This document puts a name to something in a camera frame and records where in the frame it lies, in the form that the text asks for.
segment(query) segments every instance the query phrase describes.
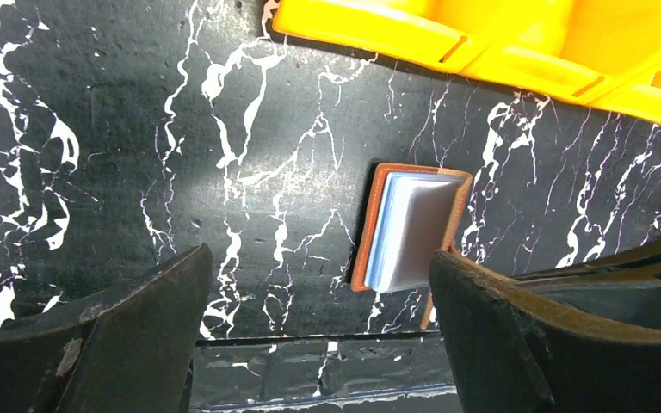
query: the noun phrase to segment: yellow container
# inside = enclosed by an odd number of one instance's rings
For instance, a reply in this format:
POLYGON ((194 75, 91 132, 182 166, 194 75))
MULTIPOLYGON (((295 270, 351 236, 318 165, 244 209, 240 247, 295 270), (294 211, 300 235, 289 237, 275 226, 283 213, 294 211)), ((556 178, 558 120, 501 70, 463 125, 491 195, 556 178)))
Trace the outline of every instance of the yellow container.
POLYGON ((277 31, 661 124, 652 0, 282 0, 277 31))

